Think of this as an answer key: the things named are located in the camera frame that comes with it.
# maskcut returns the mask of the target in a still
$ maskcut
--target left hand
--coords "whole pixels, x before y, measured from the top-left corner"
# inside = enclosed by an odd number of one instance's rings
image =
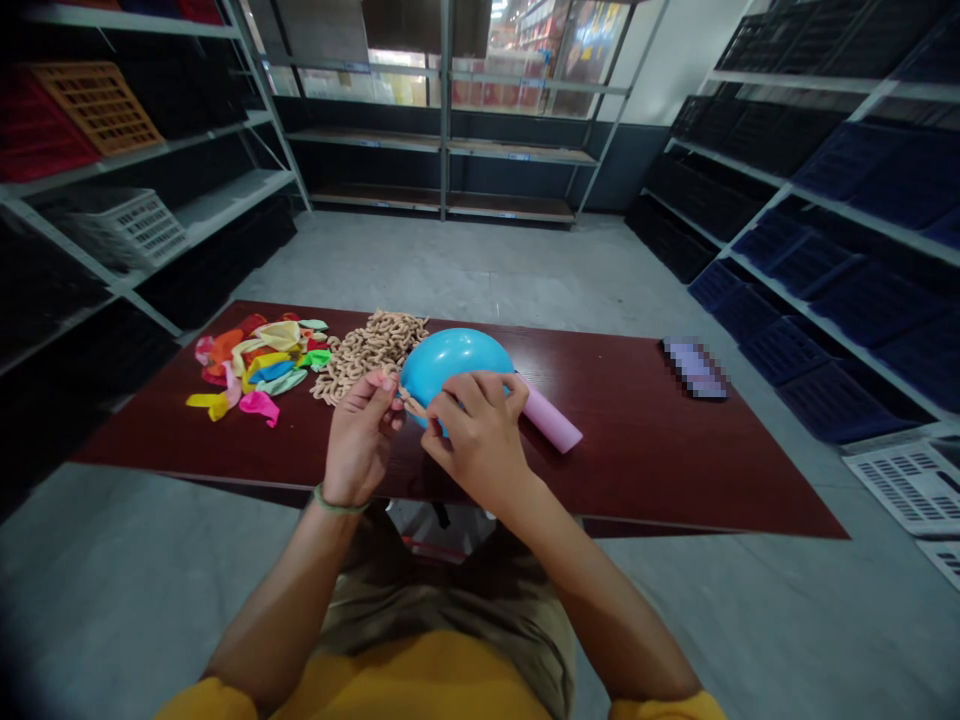
[[[371,370],[334,410],[323,481],[323,499],[331,505],[363,505],[383,480],[390,443],[406,417],[397,384],[395,373]]]

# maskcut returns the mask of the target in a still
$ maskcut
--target brown tabletop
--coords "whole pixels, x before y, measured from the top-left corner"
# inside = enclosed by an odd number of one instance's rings
[[[210,323],[218,335],[259,312],[320,318],[343,337],[368,313],[237,301]],[[524,419],[527,459],[577,515],[682,526],[846,538],[813,488],[736,391],[726,402],[686,397],[658,340],[431,320],[428,329],[471,327],[492,335],[516,369],[580,430],[560,455]],[[73,459],[219,483],[307,489],[322,479],[332,408],[312,380],[276,398],[280,422],[231,410],[212,423],[187,407],[200,379],[193,347],[180,352]],[[396,440],[384,496],[469,502],[420,448],[408,422]]]

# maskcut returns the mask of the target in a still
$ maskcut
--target chain pile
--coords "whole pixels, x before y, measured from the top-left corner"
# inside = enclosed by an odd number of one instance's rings
[[[366,327],[351,330],[342,341],[337,337],[327,338],[331,358],[320,369],[311,390],[313,397],[327,405],[336,405],[353,384],[371,370],[383,368],[385,373],[399,372],[410,351],[429,335],[424,329],[429,320],[378,308],[367,320]]]

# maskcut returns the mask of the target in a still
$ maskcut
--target green bracelet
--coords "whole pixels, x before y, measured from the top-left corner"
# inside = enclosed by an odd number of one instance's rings
[[[331,505],[326,500],[323,499],[323,483],[320,483],[313,489],[313,497],[316,498],[317,503],[327,512],[332,512],[334,515],[359,515],[368,507],[370,503],[364,503],[360,507],[344,507],[343,505]]]

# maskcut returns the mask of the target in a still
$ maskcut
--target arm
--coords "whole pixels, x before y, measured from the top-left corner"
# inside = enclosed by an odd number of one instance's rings
[[[403,423],[396,378],[368,373],[333,413],[323,499],[359,507],[383,479],[390,440]],[[320,636],[337,574],[360,516],[311,503],[276,565],[227,628],[204,677],[249,696],[261,713],[297,687]]]
[[[514,375],[451,378],[427,409],[424,449],[537,557],[611,698],[695,695],[700,681],[670,631],[527,466],[517,419],[528,393]]]

